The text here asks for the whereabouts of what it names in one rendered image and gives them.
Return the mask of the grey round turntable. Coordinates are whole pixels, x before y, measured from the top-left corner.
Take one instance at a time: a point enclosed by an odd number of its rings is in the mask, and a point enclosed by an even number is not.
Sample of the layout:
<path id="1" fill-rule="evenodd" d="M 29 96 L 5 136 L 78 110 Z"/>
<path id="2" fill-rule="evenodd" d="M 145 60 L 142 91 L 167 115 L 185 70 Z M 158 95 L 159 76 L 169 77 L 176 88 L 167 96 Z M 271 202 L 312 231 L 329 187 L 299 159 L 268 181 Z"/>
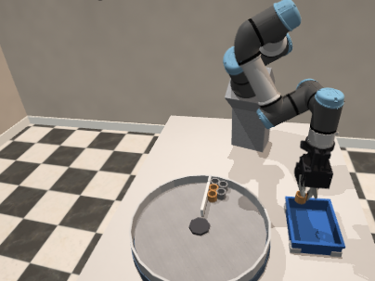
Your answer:
<path id="1" fill-rule="evenodd" d="M 228 183 L 225 199 L 208 201 L 213 178 Z M 129 237 L 143 281 L 257 281 L 270 253 L 271 222 L 246 186 L 195 174 L 147 193 L 131 217 Z"/>

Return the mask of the blue open-top crate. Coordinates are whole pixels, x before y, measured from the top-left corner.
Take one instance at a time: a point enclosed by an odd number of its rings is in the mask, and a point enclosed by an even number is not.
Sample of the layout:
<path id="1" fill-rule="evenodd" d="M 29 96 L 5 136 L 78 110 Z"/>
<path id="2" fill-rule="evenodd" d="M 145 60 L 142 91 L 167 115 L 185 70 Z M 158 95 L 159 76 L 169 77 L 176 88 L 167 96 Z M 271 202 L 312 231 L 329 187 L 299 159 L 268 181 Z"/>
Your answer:
<path id="1" fill-rule="evenodd" d="M 310 198 L 298 204 L 294 199 L 285 197 L 284 202 L 290 253 L 342 257 L 345 244 L 331 200 Z"/>

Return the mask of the bronze bushing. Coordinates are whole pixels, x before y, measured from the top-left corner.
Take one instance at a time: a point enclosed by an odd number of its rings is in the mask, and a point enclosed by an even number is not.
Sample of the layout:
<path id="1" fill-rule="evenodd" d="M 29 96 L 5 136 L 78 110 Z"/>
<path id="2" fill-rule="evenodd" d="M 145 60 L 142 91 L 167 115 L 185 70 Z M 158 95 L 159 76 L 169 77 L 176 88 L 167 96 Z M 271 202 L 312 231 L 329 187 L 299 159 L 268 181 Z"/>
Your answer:
<path id="1" fill-rule="evenodd" d="M 304 197 L 301 196 L 300 191 L 297 191 L 296 195 L 295 195 L 295 202 L 297 202 L 299 204 L 305 204 L 306 198 L 307 198 L 307 194 L 306 194 L 306 196 L 304 198 Z"/>
<path id="2" fill-rule="evenodd" d="M 209 185 L 209 191 L 210 190 L 214 190 L 214 191 L 216 191 L 218 189 L 218 185 L 216 185 L 216 184 L 211 184 L 211 185 Z"/>
<path id="3" fill-rule="evenodd" d="M 210 202 L 216 202 L 217 201 L 217 193 L 214 190 L 210 190 L 207 194 L 208 201 Z"/>

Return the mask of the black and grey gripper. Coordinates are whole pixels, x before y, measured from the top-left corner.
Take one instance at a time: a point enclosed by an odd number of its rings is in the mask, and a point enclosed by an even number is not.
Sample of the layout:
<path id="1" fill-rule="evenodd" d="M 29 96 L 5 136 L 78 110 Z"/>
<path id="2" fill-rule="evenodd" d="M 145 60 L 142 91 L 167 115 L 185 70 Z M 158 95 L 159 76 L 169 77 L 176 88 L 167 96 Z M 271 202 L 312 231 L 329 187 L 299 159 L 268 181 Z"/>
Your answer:
<path id="1" fill-rule="evenodd" d="M 305 187 L 310 187 L 307 191 L 306 201 L 312 196 L 317 199 L 317 191 L 319 188 L 330 189 L 333 171 L 330 166 L 330 160 L 328 159 L 330 159 L 331 151 L 333 151 L 335 147 L 334 141 L 332 147 L 318 149 L 318 147 L 314 147 L 308 143 L 307 137 L 305 138 L 305 145 L 308 149 L 313 150 L 314 152 L 311 151 L 310 153 L 303 154 L 299 157 L 300 160 L 299 162 L 296 162 L 294 168 L 294 176 L 302 197 L 305 198 L 306 196 Z M 315 158 L 317 158 L 316 163 Z M 326 161 L 328 162 L 327 165 Z M 315 168 L 313 167 L 314 165 Z"/>

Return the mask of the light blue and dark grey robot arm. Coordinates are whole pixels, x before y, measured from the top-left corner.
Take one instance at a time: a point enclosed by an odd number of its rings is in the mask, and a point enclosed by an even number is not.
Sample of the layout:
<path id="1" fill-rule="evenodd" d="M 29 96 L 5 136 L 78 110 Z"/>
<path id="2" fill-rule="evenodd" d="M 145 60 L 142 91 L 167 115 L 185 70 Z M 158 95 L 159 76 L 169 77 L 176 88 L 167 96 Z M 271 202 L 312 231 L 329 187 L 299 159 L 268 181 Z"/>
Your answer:
<path id="1" fill-rule="evenodd" d="M 257 96 L 260 108 L 256 113 L 266 129 L 310 110 L 307 141 L 318 149 L 325 149 L 333 146 L 339 133 L 344 94 L 334 88 L 324 88 L 313 79 L 305 79 L 295 91 L 281 96 L 265 67 L 292 51 L 287 32 L 300 24 L 300 13 L 291 0 L 275 3 L 240 25 L 234 46 L 226 51 L 223 63 L 236 96 Z"/>

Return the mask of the grey metal bushing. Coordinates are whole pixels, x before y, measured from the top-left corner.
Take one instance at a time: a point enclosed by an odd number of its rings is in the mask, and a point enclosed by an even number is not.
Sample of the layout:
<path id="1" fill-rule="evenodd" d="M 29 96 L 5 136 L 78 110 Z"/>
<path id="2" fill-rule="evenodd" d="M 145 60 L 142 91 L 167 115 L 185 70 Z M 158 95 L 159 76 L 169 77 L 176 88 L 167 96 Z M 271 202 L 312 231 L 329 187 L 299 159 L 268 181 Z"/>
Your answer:
<path id="1" fill-rule="evenodd" d="M 223 200 L 226 198 L 226 190 L 224 188 L 218 188 L 216 193 L 218 199 Z"/>
<path id="2" fill-rule="evenodd" d="M 218 185 L 219 182 L 220 182 L 220 181 L 219 181 L 218 178 L 213 178 L 213 179 L 211 179 L 211 184 L 216 184 L 216 185 Z"/>
<path id="3" fill-rule="evenodd" d="M 218 188 L 224 188 L 227 191 L 227 182 L 226 181 L 219 182 Z"/>

